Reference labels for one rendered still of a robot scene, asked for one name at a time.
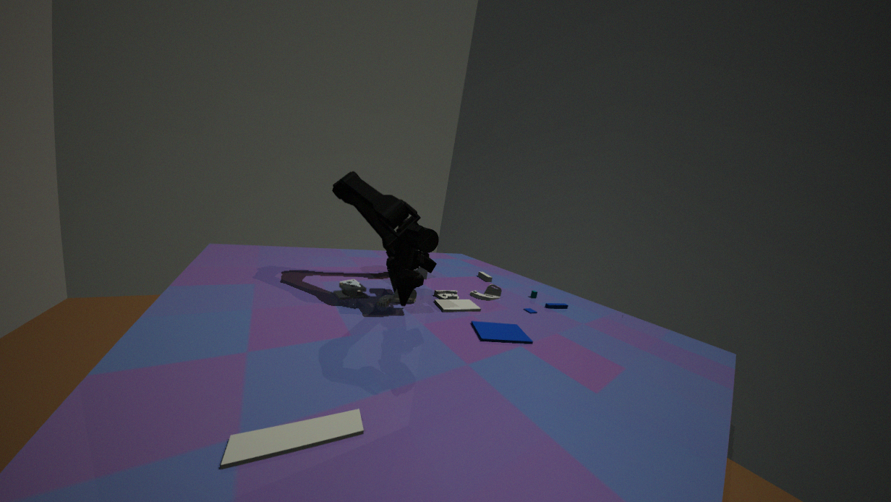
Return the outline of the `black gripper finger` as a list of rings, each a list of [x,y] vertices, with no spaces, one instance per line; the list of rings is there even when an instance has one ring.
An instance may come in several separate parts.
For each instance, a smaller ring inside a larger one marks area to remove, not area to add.
[[[409,299],[412,289],[420,287],[421,285],[399,285],[396,282],[397,294],[399,296],[401,307],[406,306],[407,300]]]
[[[388,268],[388,267],[387,267],[387,271],[388,271],[388,273],[389,273],[389,279],[391,280],[391,284],[392,284],[392,287],[393,287],[393,290],[394,290],[394,293],[395,293],[395,292],[396,292],[396,289],[397,289],[397,288],[396,288],[396,273],[397,273],[397,271],[392,271],[392,270],[391,270],[390,268]]]

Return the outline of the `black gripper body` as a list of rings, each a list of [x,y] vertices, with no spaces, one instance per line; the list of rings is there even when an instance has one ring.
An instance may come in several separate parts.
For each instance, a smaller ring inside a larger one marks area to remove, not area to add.
[[[414,247],[396,244],[395,255],[385,261],[385,266],[397,271],[396,282],[399,285],[423,285],[424,277],[419,271],[412,271],[419,250]]]

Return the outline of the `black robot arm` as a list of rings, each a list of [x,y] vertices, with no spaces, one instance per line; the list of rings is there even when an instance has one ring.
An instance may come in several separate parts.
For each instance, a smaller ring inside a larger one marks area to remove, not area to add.
[[[339,200],[356,206],[362,217],[383,238],[383,247],[388,257],[394,257],[396,244],[414,247],[419,250],[414,268],[421,267],[432,273],[437,263],[429,258],[429,252],[433,252],[438,246],[439,238],[436,231],[417,223],[421,219],[417,210],[394,195],[383,195],[359,179],[354,171],[333,184],[333,193]],[[407,218],[409,214],[412,217]]]

